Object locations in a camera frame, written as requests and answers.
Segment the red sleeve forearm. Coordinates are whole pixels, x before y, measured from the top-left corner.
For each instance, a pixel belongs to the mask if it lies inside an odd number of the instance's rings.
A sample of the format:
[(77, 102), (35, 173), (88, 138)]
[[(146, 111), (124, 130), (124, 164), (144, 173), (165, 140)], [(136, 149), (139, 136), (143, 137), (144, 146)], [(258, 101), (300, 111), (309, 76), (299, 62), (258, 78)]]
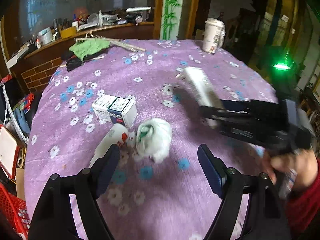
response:
[(305, 190), (294, 192), (286, 204), (292, 239), (319, 239), (319, 160), (315, 181)]

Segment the person right hand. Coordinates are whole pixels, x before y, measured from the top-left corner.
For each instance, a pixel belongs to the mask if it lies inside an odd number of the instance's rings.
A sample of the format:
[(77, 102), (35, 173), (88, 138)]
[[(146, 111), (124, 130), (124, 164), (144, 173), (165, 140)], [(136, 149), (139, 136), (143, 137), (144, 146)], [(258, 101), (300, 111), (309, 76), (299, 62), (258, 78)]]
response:
[(271, 157), (265, 151), (261, 160), (263, 172), (268, 174), (272, 182), (277, 182), (275, 171), (289, 173), (294, 171), (296, 179), (293, 189), (301, 191), (313, 184), (318, 174), (318, 161), (312, 149), (302, 149), (300, 154), (284, 154)]

